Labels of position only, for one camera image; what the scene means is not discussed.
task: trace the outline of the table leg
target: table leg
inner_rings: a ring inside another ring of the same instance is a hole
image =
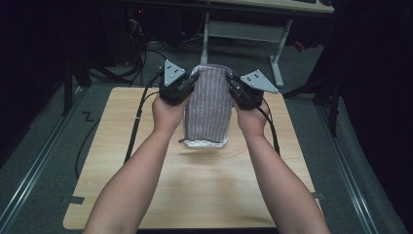
[[[282,75],[280,73],[279,68],[279,59],[282,54],[282,48],[285,44],[286,37],[288,36],[289,29],[291,28],[292,19],[288,20],[285,24],[285,28],[282,31],[282,36],[279,42],[279,46],[277,47],[276,54],[274,56],[270,56],[271,66],[273,68],[274,79],[276,80],[277,88],[283,87]]]

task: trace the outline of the person's right hand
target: person's right hand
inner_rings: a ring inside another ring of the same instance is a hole
[[[243,131],[244,136],[264,136],[264,127],[267,123],[267,119],[264,115],[256,108],[251,110],[241,110],[234,101],[233,104],[237,109],[238,125]],[[269,113],[268,106],[264,101],[260,107],[266,114]]]

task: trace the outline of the forearm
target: forearm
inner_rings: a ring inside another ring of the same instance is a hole
[[[171,135],[153,132],[103,188],[84,233],[135,233],[155,193]]]
[[[319,206],[264,136],[245,136],[258,184],[281,233],[329,233]]]

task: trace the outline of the gray carpet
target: gray carpet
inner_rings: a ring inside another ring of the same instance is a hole
[[[274,50],[274,45],[264,44],[251,47],[253,45],[256,43],[240,42],[225,45],[225,43],[214,44],[212,42],[209,62],[227,65],[239,74],[245,74],[258,68],[264,75],[271,78],[272,71],[268,56]],[[156,48],[161,48],[158,52],[186,69],[192,69],[199,64],[201,59],[197,43],[185,44],[179,50],[168,45],[151,44],[150,49]],[[305,84],[321,51],[322,47],[309,49],[303,53],[291,47],[284,48],[280,60],[284,80],[282,93]],[[142,72],[143,79],[147,80],[158,70],[160,65],[163,65],[163,62],[164,59],[160,55],[148,52]],[[115,72],[125,71],[124,67],[111,69]],[[134,83],[139,84],[139,79],[136,79]],[[80,231],[65,230],[62,226],[68,206],[66,196],[70,196],[76,186],[75,163],[82,142],[100,118],[110,91],[116,86],[120,86],[120,84],[94,79],[94,84],[88,90],[81,92],[84,94],[83,98],[78,100],[79,104],[67,120],[66,128],[57,140],[44,171],[38,177],[29,196],[17,213],[9,233],[80,233]],[[286,104],[316,191],[324,195],[320,203],[332,233],[364,233],[352,197],[349,195],[348,188],[340,173],[329,134],[323,126],[324,123],[319,117],[317,108],[313,106],[311,95],[300,95],[288,99]],[[48,105],[33,121],[30,131],[19,148],[0,170],[0,176],[5,178],[0,181],[0,211],[6,210],[9,201],[13,198],[58,122],[62,107],[63,88],[60,87]],[[89,119],[87,119],[86,112],[90,112]],[[354,173],[368,209],[371,211],[378,232],[407,233],[357,144],[357,137],[342,102],[337,124],[337,140],[348,160],[352,173]],[[88,138],[81,152],[80,170],[92,140],[93,135]]]

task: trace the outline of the wooden table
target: wooden table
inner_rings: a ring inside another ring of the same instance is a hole
[[[113,89],[73,193],[84,202],[69,204],[65,228],[84,228],[100,190],[122,167],[142,92],[141,88]],[[282,95],[266,94],[265,98],[273,113],[284,161],[313,192]],[[143,107],[135,148],[153,128],[152,100],[150,97]],[[266,135],[272,142],[267,127]],[[259,191],[235,109],[223,149],[188,149],[178,143],[182,137],[181,123],[169,144],[158,188],[140,228],[275,227]]]

